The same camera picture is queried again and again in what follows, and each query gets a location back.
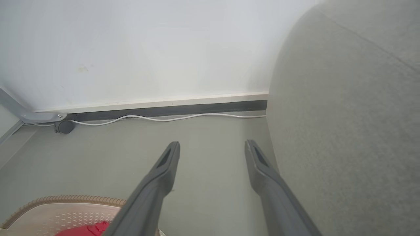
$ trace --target gray sofa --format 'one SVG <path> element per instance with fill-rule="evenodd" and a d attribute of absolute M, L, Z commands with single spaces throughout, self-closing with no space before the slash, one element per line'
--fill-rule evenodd
<path fill-rule="evenodd" d="M 326 1 L 278 58 L 281 176 L 324 236 L 420 235 L 420 2 Z"/>

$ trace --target red cloth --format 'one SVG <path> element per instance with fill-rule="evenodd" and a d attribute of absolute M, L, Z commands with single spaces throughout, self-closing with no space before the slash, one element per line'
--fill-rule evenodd
<path fill-rule="evenodd" d="M 81 226 L 77 228 L 70 228 L 59 232 L 56 236 L 100 236 L 109 223 L 106 221 L 96 223 L 92 226 Z"/>

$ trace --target beige basket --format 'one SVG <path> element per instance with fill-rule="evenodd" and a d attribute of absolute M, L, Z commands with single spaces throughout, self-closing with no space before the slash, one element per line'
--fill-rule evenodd
<path fill-rule="evenodd" d="M 125 200 L 96 196 L 52 196 L 36 199 L 21 207 L 1 226 L 0 235 L 54 236 L 59 232 L 111 222 Z M 157 236 L 164 236 L 156 231 Z"/>

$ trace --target power cord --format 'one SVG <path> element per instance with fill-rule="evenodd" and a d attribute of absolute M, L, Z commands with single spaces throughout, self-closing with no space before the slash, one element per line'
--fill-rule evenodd
<path fill-rule="evenodd" d="M 227 116 L 227 117 L 235 117 L 235 118 L 261 118 L 261 117 L 265 117 L 265 115 L 246 116 L 246 115 L 231 115 L 231 114 L 222 114 L 222 113 L 203 113 L 203 114 L 189 115 L 189 116 L 178 117 L 178 118 L 173 118 L 173 119 L 153 119 L 153 118 L 144 117 L 144 116 L 141 116 L 141 115 L 125 115 L 125 116 L 121 116 L 120 118 L 117 118 L 115 120 L 104 122 L 104 123 L 98 123 L 98 124 L 90 124 L 90 123 L 74 121 L 74 120 L 70 120 L 70 121 L 74 122 L 74 123 L 77 123 L 77 124 L 86 125 L 86 126 L 103 126 L 103 125 L 111 124 L 111 123 L 117 122 L 121 119 L 129 118 L 129 117 L 141 118 L 141 119 L 145 119 L 145 120 L 149 120 L 149 121 L 169 122 L 169 121 L 185 120 L 185 119 L 189 119 L 189 118 L 193 118 L 193 117 L 206 116 L 206 115 Z M 34 125 L 46 127 L 46 126 L 53 126 L 54 124 L 50 124 L 50 125 L 34 124 Z"/>

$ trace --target white wall trim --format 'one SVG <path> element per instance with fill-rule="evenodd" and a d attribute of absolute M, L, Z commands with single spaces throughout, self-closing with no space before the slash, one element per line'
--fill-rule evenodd
<path fill-rule="evenodd" d="M 83 112 L 95 112 L 95 111 L 107 111 L 107 110 L 125 110 L 125 109 L 137 109 L 137 108 L 170 107 L 170 106 L 180 106 L 180 105 L 243 102 L 243 101 L 267 100 L 267 99 L 268 99 L 268 92 L 250 92 L 250 93 L 222 94 L 222 95 L 210 95 L 210 96 L 187 97 L 187 98 L 164 98 L 164 99 L 156 99 L 156 100 L 140 100 L 140 101 L 132 101 L 132 102 L 112 102 L 112 103 L 96 104 L 96 105 L 34 110 L 34 112 L 59 111 L 63 113 L 83 113 Z"/>

